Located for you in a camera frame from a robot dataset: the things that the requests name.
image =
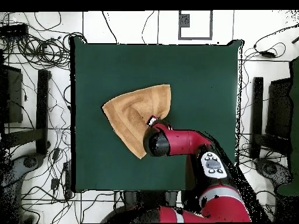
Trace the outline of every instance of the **tangled wires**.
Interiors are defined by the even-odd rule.
[[[26,62],[18,62],[18,64],[29,64],[34,69],[38,69],[35,66],[42,66],[44,69],[50,69],[53,67],[61,68],[61,69],[67,69],[69,70],[69,56],[70,56],[70,50],[69,50],[69,38],[77,36],[80,37],[84,42],[87,43],[86,38],[83,36],[80,32],[73,32],[73,33],[66,33],[62,31],[55,31],[52,30],[53,28],[57,27],[61,23],[61,15],[60,16],[60,22],[57,25],[54,25],[51,28],[44,28],[40,22],[37,20],[36,13],[34,13],[34,16],[36,18],[36,22],[43,28],[43,30],[37,30],[34,27],[32,27],[28,23],[23,22],[12,22],[10,20],[5,20],[5,17],[0,21],[2,25],[7,24],[26,24],[31,29],[38,32],[39,36],[41,38],[35,37],[31,34],[28,34],[27,37],[22,39],[16,39],[16,40],[2,40],[2,46],[4,53],[8,53],[8,56],[5,58],[5,60],[8,59],[9,54],[19,53],[23,56],[23,58],[26,60]],[[56,33],[64,33],[65,36],[62,38],[62,36],[58,36],[57,38],[48,38],[45,39],[41,36],[40,32],[43,31],[51,31]]]

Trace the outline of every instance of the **cable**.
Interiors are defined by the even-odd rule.
[[[267,37],[269,37],[269,36],[271,36],[271,35],[274,35],[274,34],[276,34],[276,33],[280,33],[280,32],[283,32],[283,31],[286,31],[286,30],[288,30],[288,29],[297,28],[298,26],[299,26],[299,23],[295,24],[294,26],[284,27],[284,28],[282,28],[282,29],[279,29],[278,31],[275,31],[274,33],[270,33],[270,34],[268,34],[268,35],[266,35],[266,36],[260,38],[260,39],[254,44],[253,48],[255,49],[255,51],[256,51],[257,53],[259,53],[259,54],[261,54],[261,55],[263,55],[263,54],[267,54],[267,53],[265,53],[265,52],[269,52],[269,50],[270,50],[271,48],[268,49],[268,50],[266,50],[266,51],[258,51],[258,50],[256,49],[256,46],[257,46],[257,43],[258,43],[258,42],[260,42],[261,40],[263,40],[263,39],[265,39],[265,38],[267,38]],[[273,54],[273,55],[274,55],[274,56],[273,56],[272,58],[279,58],[279,57],[282,56],[282,55],[277,56],[277,54],[276,54],[276,55]]]
[[[269,194],[271,194],[272,196],[274,196],[276,198],[276,195],[274,193],[272,193],[270,191],[267,191],[267,190],[258,191],[255,194],[258,195],[259,193],[269,193]]]
[[[59,24],[56,24],[56,25],[54,25],[53,27],[49,27],[48,29],[46,29],[46,28],[43,27],[43,25],[41,25],[41,24],[39,23],[39,21],[37,20],[37,18],[36,18],[36,12],[35,12],[35,13],[34,13],[34,17],[35,17],[36,22],[37,22],[37,23],[44,29],[44,30],[40,30],[40,31],[50,31],[51,29],[53,29],[53,28],[59,26],[59,25],[61,24],[61,14],[60,14],[60,12],[58,12],[58,14],[59,14]]]
[[[105,196],[111,196],[111,195],[113,195],[113,193],[111,193],[111,194],[105,194],[105,193],[98,194],[96,196],[95,200],[93,201],[93,203],[89,207],[87,207],[86,209],[83,210],[83,213],[82,213],[82,222],[81,223],[83,223],[83,221],[84,221],[84,212],[87,211],[88,209],[90,209],[95,204],[95,202],[96,202],[96,200],[97,200],[97,198],[99,196],[103,196],[103,195],[105,195]]]
[[[15,103],[17,106],[19,106],[20,108],[22,108],[22,109],[25,111],[25,113],[27,114],[28,119],[29,119],[29,121],[30,121],[30,123],[31,123],[31,126],[32,126],[33,130],[35,130],[35,128],[34,128],[34,126],[33,126],[33,123],[32,123],[32,121],[31,121],[31,118],[29,117],[29,114],[28,114],[28,112],[25,110],[25,108],[24,108],[23,106],[21,106],[19,103],[13,101],[13,100],[8,100],[8,101],[9,101],[9,102],[12,102],[12,103]]]
[[[104,11],[102,11],[102,15],[104,16],[104,19],[105,19],[105,22],[106,22],[106,24],[107,24],[107,27],[109,28],[111,34],[113,35],[113,37],[114,37],[114,39],[115,39],[115,43],[117,44],[117,39],[116,39],[114,33],[112,32],[112,30],[111,30],[109,24],[108,24],[108,21],[107,21],[107,19],[106,19],[106,16],[105,16],[105,14],[104,14]]]
[[[145,21],[144,26],[143,26],[143,30],[142,30],[142,33],[141,33],[141,38],[142,38],[144,44],[145,44],[145,42],[144,42],[144,39],[143,39],[143,31],[144,31],[144,29],[145,29],[145,26],[147,25],[147,21],[148,21],[148,19],[152,16],[152,14],[153,14],[154,12],[155,12],[155,11],[152,11],[152,13],[147,17],[147,20]]]
[[[66,100],[66,98],[65,98],[65,91],[67,91],[67,89],[68,89],[70,86],[71,86],[71,85],[68,85],[68,86],[64,89],[64,91],[63,91],[63,99],[64,99],[64,101],[67,102],[68,104],[71,104],[71,102],[69,102],[69,101]]]

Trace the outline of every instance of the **towel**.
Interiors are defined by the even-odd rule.
[[[102,106],[115,133],[128,149],[142,159],[143,137],[152,115],[165,118],[171,106],[170,85],[157,85],[122,94]]]

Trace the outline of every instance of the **black stand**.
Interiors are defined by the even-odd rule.
[[[37,81],[36,129],[4,134],[1,146],[6,149],[36,141],[36,153],[1,164],[0,206],[1,222],[23,223],[20,212],[21,190],[28,172],[38,169],[46,157],[48,142],[48,81],[51,73],[39,70]]]

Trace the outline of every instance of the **black cable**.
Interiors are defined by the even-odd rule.
[[[278,31],[275,31],[274,33],[270,33],[270,34],[268,34],[268,35],[266,35],[266,36],[264,36],[264,37],[262,37],[262,38],[260,38],[255,44],[254,44],[254,46],[253,46],[253,48],[255,49],[255,51],[257,52],[257,53],[263,53],[263,52],[265,52],[265,51],[258,51],[257,49],[256,49],[256,46],[257,46],[257,43],[258,42],[260,42],[261,40],[263,40],[263,39],[265,39],[265,38],[267,38],[267,37],[269,37],[269,36],[271,36],[271,35],[274,35],[274,34],[277,34],[277,33],[281,33],[281,32],[283,32],[283,31],[286,31],[286,30],[288,30],[288,29],[292,29],[292,28],[297,28],[297,27],[299,27],[299,23],[297,23],[297,24],[295,24],[294,26],[290,26],[290,27],[284,27],[284,28],[282,28],[282,29],[279,29]]]
[[[81,223],[83,223],[83,221],[84,221],[84,212],[87,211],[88,209],[90,209],[95,204],[95,202],[96,202],[96,200],[99,196],[103,196],[103,195],[111,196],[111,195],[113,195],[113,193],[111,193],[111,194],[105,194],[105,193],[98,194],[96,196],[95,200],[93,201],[93,203],[89,207],[87,207],[86,209],[83,210],[83,212],[82,212],[82,222]]]
[[[24,211],[27,211],[27,212],[34,213],[34,214],[38,215],[39,218],[38,218],[36,224],[39,224],[39,221],[40,221],[40,214],[39,214],[39,213],[37,213],[37,212],[35,212],[35,211],[31,211],[31,210],[29,210],[29,209],[25,209],[23,206],[21,206],[21,208],[22,208]]]
[[[272,196],[274,196],[276,198],[276,195],[274,193],[272,193],[270,191],[267,191],[267,190],[258,191],[255,194],[258,195],[259,193],[269,193],[269,194],[271,194]]]
[[[64,101],[67,102],[68,104],[71,104],[71,102],[69,102],[69,101],[66,100],[66,98],[65,98],[65,91],[67,91],[67,89],[68,89],[70,86],[71,86],[71,85],[68,85],[68,86],[64,89],[64,91],[63,91],[63,99],[64,99]]]
[[[32,123],[32,121],[31,121],[31,118],[29,117],[29,114],[28,114],[28,112],[25,110],[25,108],[24,108],[23,106],[21,106],[19,103],[13,101],[13,100],[8,100],[8,101],[10,101],[10,102],[16,104],[17,106],[19,106],[20,108],[22,108],[22,109],[25,111],[25,113],[27,114],[28,119],[29,119],[29,121],[30,121],[30,123],[31,123],[31,126],[32,126],[33,130],[35,130],[35,127],[33,126],[33,123]]]
[[[37,23],[44,29],[44,30],[40,30],[40,31],[50,31],[51,29],[53,29],[53,28],[59,26],[59,25],[61,24],[61,14],[60,14],[60,12],[58,12],[58,14],[59,14],[59,24],[56,24],[55,26],[53,26],[53,27],[49,27],[48,29],[46,29],[46,28],[43,27],[43,25],[41,25],[40,22],[37,20],[37,18],[36,18],[36,12],[35,12],[35,13],[34,13],[34,17],[35,17],[36,22],[37,22]]]
[[[63,216],[65,216],[65,214],[69,211],[69,209],[71,208],[72,204],[73,204],[73,202],[71,203],[71,205],[64,206],[63,209],[60,210],[59,213],[53,218],[51,224],[54,224],[54,223],[56,223],[57,221],[59,222],[59,221],[61,220],[61,218],[62,218]],[[68,210],[66,211],[66,213],[65,213],[64,215],[62,215],[59,219],[55,220],[55,218],[56,218],[60,213],[62,213],[63,210],[65,210],[66,208],[68,208]]]
[[[105,16],[105,14],[104,14],[104,11],[102,11],[102,15],[104,16],[104,19],[105,19],[105,22],[106,22],[106,24],[107,24],[107,27],[109,28],[111,34],[113,35],[113,37],[114,37],[114,39],[115,39],[115,43],[117,44],[117,39],[116,39],[114,33],[112,32],[112,30],[111,30],[109,24],[108,24],[108,21],[107,21],[107,19],[106,19],[106,16]]]
[[[154,12],[155,12],[155,11],[152,11],[152,13],[147,17],[147,20],[145,21],[144,26],[143,26],[143,30],[142,30],[142,33],[141,33],[141,38],[142,38],[144,44],[145,44],[145,42],[144,42],[144,39],[143,39],[143,31],[144,31],[144,29],[145,29],[145,26],[147,25],[147,21],[148,21],[148,19],[152,16],[152,14],[153,14]]]

